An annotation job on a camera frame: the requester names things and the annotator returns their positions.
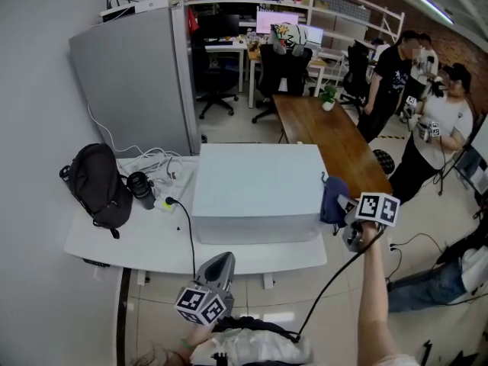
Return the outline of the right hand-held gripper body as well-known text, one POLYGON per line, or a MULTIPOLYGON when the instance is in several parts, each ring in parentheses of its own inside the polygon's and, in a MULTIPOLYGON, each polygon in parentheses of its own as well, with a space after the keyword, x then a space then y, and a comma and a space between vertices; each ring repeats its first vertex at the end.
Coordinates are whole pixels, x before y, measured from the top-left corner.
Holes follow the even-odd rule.
POLYGON ((375 222, 384 231, 386 227, 396 226, 400 200, 385 194, 363 192, 358 200, 356 221, 346 224, 342 234, 343 241, 350 252, 360 252, 362 239, 362 223, 375 222))

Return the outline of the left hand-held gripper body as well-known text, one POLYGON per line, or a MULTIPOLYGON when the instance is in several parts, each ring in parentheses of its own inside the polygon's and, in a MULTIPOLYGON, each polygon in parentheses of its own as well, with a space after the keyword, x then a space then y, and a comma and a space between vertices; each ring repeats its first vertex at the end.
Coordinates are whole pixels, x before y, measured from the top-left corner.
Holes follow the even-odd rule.
POLYGON ((182 287, 175 301, 175 309, 186 321, 211 326, 218 320, 230 316, 234 298, 230 291, 231 281, 200 283, 190 281, 182 287))

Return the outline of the dark blue cloth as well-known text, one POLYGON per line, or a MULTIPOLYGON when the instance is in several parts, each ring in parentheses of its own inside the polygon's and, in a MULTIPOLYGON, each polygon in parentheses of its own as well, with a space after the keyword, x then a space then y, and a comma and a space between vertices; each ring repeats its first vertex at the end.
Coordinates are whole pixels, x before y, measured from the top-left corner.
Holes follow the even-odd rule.
POLYGON ((339 203, 339 197, 350 197, 347 184, 338 177, 325 176, 322 173, 323 197, 319 212, 319 220, 322 223, 332 225, 334 236, 339 229, 345 227, 345 209, 339 203))

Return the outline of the white microwave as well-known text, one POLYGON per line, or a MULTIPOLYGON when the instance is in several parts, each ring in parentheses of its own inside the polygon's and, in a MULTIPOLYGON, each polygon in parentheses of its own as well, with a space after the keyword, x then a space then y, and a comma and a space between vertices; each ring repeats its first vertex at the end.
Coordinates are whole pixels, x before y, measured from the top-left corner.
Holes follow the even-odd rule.
POLYGON ((191 209, 208 245, 305 242, 319 234, 324 166, 310 144, 204 144, 191 209))

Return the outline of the person's right forearm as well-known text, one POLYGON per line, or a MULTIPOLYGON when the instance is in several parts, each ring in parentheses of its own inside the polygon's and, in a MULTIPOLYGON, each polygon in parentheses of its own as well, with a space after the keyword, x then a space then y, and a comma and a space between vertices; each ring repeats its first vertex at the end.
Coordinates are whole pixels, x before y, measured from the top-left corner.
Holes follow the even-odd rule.
POLYGON ((374 240, 377 227, 362 224, 361 238, 369 249, 364 253, 363 284, 358 314, 358 366, 412 366, 401 353, 387 326, 388 297, 380 245, 374 240))

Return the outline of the person's left forearm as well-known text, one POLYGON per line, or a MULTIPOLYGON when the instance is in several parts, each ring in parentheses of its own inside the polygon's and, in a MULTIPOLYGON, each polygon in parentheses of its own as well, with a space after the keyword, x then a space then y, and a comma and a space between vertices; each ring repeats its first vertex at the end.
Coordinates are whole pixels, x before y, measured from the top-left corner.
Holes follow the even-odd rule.
POLYGON ((214 325, 194 325, 185 338, 180 341, 178 353, 185 364, 189 364, 194 350, 212 336, 214 325))

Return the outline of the patterned black stool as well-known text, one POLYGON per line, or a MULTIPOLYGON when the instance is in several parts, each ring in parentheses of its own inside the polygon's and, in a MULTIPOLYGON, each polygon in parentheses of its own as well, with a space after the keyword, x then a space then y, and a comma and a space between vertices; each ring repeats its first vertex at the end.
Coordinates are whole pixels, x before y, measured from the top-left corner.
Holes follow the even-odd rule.
POLYGON ((375 155, 385 175, 390 175, 394 172, 396 168, 395 162, 387 152, 383 151, 382 149, 374 149, 373 154, 375 155))

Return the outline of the person's white shirt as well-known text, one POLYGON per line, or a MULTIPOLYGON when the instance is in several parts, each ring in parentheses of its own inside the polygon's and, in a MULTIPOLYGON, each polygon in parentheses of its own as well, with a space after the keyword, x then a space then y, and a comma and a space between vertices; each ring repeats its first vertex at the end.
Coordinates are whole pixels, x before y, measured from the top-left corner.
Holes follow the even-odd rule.
POLYGON ((311 344, 298 343, 269 331, 228 329, 215 333, 199 345, 191 356, 194 366, 215 366, 214 353, 227 353, 229 366, 301 366, 312 364, 311 344))

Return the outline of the wooden table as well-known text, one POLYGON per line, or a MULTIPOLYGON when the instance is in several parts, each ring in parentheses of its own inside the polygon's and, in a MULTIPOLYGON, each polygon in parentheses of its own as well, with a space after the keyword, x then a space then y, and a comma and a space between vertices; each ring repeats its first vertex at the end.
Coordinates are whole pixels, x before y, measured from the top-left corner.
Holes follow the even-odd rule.
POLYGON ((287 141, 317 145, 328 174, 342 179, 353 198, 392 192, 372 149, 339 103, 325 111, 319 98, 281 94, 273 100, 287 141))

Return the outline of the small potted plant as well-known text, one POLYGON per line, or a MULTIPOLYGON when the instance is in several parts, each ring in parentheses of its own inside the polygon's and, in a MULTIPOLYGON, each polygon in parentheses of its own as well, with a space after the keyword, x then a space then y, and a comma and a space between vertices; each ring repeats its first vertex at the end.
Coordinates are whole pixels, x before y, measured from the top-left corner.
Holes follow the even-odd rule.
POLYGON ((335 105, 337 88, 334 85, 326 85, 319 94, 324 111, 331 111, 335 105))

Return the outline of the wide black water bottle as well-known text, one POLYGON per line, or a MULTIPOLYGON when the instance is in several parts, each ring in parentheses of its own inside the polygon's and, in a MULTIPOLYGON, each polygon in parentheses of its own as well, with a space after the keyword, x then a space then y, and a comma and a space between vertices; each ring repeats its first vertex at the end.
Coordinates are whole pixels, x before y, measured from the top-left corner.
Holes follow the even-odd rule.
POLYGON ((127 177, 127 187, 146 210, 152 210, 156 198, 153 185, 145 173, 137 171, 127 177))

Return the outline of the white board on stand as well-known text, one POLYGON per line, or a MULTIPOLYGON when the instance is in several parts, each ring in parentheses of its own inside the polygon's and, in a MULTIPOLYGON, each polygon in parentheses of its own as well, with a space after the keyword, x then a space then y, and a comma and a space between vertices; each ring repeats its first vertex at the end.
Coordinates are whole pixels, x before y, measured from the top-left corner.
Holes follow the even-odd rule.
POLYGON ((441 174, 439 196, 444 192, 446 177, 453 171, 474 190, 476 196, 488 196, 488 113, 478 116, 467 143, 441 174))

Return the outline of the black office chair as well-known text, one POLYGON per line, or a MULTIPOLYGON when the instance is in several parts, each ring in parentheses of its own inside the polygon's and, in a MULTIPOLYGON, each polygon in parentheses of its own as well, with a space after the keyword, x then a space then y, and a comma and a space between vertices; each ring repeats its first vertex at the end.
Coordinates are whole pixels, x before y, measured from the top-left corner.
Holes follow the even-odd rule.
POLYGON ((301 96, 303 94, 307 67, 312 55, 312 50, 307 47, 295 56, 291 50, 279 54, 271 44, 260 46, 261 73, 257 89, 264 100, 256 104, 266 105, 267 109, 252 118, 253 124, 256 124, 258 119, 276 113, 273 95, 284 93, 301 96))
POLYGON ((202 94, 197 101, 207 102, 199 114, 199 119, 203 120, 205 114, 215 104, 228 110, 228 115, 233 116, 234 109, 225 101, 225 98, 239 100, 237 94, 226 93, 239 84, 239 73, 226 68, 225 59, 220 60, 217 68, 212 68, 205 42, 197 33, 191 36, 191 62, 195 90, 202 94))
POLYGON ((370 84, 367 80, 369 67, 369 49, 355 41, 352 47, 348 47, 348 71, 342 80, 341 105, 352 105, 358 113, 364 107, 364 100, 369 95, 370 84))

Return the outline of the black backpack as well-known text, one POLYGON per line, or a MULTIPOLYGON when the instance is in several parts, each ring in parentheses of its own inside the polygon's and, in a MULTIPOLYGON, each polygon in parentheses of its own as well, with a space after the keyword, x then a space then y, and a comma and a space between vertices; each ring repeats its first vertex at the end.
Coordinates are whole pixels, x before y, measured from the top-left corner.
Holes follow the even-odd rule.
POLYGON ((130 217, 133 195, 123 182, 109 145, 92 143, 69 164, 70 193, 82 205, 97 228, 109 230, 114 239, 130 217))

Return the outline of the black metal stand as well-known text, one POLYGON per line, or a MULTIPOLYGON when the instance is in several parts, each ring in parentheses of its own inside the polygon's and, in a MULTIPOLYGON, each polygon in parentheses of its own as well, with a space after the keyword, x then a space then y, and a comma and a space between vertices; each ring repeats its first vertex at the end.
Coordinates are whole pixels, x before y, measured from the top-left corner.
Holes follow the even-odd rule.
POLYGON ((480 347, 472 354, 459 351, 450 361, 443 361, 441 356, 434 360, 433 344, 427 341, 419 353, 420 366, 488 366, 488 342, 483 340, 480 347))

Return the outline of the pale lit monitor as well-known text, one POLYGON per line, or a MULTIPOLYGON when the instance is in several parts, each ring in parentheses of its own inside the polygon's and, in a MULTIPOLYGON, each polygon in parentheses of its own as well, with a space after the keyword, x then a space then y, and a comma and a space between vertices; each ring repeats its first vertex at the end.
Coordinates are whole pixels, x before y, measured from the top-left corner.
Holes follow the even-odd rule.
POLYGON ((300 28, 307 36, 307 42, 320 45, 323 41, 323 29, 319 27, 301 25, 300 28))

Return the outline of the patterned cushion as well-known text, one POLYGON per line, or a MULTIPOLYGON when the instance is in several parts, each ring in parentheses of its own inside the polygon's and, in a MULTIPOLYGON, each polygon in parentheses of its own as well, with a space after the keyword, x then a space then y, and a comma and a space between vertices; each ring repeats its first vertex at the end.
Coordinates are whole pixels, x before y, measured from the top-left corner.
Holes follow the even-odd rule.
POLYGON ((277 54, 300 56, 303 53, 308 41, 308 30, 304 26, 284 22, 271 24, 270 28, 267 44, 271 44, 277 54))

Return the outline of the pink lit monitor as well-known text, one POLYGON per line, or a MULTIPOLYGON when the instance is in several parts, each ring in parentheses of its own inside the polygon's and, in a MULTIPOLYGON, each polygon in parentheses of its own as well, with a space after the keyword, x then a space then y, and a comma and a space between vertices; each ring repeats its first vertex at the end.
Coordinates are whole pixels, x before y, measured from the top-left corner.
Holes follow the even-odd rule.
POLYGON ((278 11, 257 11, 256 30, 257 34, 269 34, 274 24, 289 23, 298 24, 299 15, 289 12, 278 11))

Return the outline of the white office desk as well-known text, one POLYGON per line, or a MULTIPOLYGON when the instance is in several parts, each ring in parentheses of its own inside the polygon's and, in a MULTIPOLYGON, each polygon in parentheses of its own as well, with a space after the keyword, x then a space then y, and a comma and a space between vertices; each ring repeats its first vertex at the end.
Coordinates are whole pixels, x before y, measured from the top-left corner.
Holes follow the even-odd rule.
POLYGON ((207 51, 211 53, 237 53, 239 61, 239 81, 238 92, 242 93, 245 73, 245 55, 247 54, 247 45, 243 40, 225 40, 210 41, 205 43, 207 51))

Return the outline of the grey metal cabinet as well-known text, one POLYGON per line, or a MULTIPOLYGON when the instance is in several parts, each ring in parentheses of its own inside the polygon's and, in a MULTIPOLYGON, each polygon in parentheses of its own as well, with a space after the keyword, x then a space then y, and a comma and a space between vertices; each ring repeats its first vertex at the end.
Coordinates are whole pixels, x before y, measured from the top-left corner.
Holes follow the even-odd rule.
POLYGON ((72 37, 69 48, 89 113, 117 157, 199 153, 183 7, 99 24, 72 37))

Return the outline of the ceiling light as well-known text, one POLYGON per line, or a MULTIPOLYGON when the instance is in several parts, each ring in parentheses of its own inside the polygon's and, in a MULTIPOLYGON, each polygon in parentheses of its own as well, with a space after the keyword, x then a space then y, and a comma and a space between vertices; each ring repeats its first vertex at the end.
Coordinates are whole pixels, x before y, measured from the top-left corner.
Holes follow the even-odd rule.
POLYGON ((442 9, 440 9, 435 3, 431 2, 430 0, 419 0, 425 7, 433 11, 436 15, 438 15, 444 22, 453 25, 454 21, 452 18, 445 13, 442 9))

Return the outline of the dark black monitor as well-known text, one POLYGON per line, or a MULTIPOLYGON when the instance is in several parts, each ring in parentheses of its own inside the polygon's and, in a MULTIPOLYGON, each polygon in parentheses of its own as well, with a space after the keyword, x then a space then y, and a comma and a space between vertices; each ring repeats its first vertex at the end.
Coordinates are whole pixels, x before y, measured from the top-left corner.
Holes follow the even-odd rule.
POLYGON ((203 15, 197 19, 204 39, 224 39, 239 36, 239 16, 237 14, 203 15))

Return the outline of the white shelving rack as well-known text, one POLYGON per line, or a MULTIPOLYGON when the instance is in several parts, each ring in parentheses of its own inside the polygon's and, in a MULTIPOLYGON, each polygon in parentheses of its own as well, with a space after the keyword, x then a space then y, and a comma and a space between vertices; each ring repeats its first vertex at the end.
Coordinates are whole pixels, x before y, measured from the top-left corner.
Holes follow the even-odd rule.
POLYGON ((406 18, 368 0, 185 0, 185 4, 199 14, 237 14, 246 34, 256 30, 257 11, 298 14, 298 24, 323 29, 322 43, 312 43, 312 48, 325 60, 338 63, 336 71, 326 74, 336 82, 345 73, 348 47, 358 41, 373 54, 371 37, 396 42, 406 18))

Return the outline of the white printer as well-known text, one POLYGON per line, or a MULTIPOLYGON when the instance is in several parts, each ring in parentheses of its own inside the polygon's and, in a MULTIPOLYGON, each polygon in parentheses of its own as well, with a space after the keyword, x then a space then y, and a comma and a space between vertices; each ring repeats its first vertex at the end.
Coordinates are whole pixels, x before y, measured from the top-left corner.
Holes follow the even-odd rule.
POLYGON ((123 16, 139 14, 147 11, 152 11, 161 8, 167 8, 169 6, 168 0, 142 0, 141 2, 133 2, 117 6, 116 8, 109 8, 108 10, 100 13, 100 18, 103 23, 117 20, 123 16))

